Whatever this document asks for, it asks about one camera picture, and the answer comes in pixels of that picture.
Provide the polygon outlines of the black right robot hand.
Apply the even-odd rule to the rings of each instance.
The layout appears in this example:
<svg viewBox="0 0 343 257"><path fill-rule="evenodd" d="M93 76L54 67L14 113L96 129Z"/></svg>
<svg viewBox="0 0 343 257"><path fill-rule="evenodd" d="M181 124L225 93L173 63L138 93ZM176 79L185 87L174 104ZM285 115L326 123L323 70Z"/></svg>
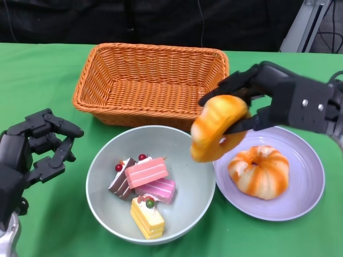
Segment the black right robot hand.
<svg viewBox="0 0 343 257"><path fill-rule="evenodd" d="M204 106L219 95L232 95L251 105L257 96L269 96L269 106L260 108L251 118L241 118L225 133L260 131L284 125L329 136L337 135L340 114L337 91L320 81L298 75L272 62L263 61L244 72L234 72L205 94L199 105Z"/></svg>

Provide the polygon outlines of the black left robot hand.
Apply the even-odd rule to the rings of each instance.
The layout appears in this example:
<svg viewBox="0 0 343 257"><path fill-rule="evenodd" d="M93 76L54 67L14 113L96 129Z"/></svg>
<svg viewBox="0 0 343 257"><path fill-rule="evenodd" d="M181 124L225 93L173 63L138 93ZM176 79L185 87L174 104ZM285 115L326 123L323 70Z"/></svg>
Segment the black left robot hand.
<svg viewBox="0 0 343 257"><path fill-rule="evenodd" d="M27 214L25 189L45 183L74 162L71 149L84 131L76 124L44 109L25 117L1 133L1 230L6 231L12 213Z"/></svg>

